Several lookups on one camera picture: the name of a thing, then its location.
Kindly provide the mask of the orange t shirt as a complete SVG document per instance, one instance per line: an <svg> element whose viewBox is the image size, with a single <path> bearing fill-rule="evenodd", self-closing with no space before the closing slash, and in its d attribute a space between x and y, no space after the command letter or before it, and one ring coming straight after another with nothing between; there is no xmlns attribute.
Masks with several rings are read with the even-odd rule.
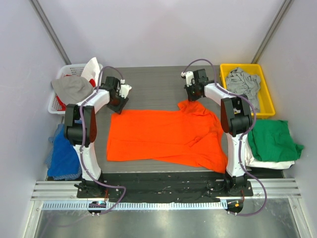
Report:
<svg viewBox="0 0 317 238"><path fill-rule="evenodd" d="M228 158L216 114L200 102L178 103L177 111L125 110L111 116L106 157L109 161L157 160L218 173Z"/></svg>

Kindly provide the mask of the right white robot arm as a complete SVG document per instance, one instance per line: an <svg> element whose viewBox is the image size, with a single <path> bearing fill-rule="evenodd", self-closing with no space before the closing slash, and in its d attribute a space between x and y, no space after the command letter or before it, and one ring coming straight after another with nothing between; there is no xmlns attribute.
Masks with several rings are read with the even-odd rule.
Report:
<svg viewBox="0 0 317 238"><path fill-rule="evenodd" d="M247 130L253 123L250 105L243 96L237 96L209 80L204 69L182 72L181 77L186 80L184 88L189 101L206 97L220 105L221 128L228 143L228 163L223 188L230 196L238 195L247 187L244 157Z"/></svg>

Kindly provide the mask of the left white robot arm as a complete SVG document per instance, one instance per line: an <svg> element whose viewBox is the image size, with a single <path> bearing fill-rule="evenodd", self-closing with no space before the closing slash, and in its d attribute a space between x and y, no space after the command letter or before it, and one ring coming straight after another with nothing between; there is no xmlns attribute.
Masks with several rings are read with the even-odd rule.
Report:
<svg viewBox="0 0 317 238"><path fill-rule="evenodd" d="M66 106L64 137L73 146L80 161L82 178L77 186L80 197L87 195L99 198L106 190L95 152L96 113L103 106L107 106L120 114L129 100L128 94L131 89L124 79L108 76L88 97L79 103Z"/></svg>

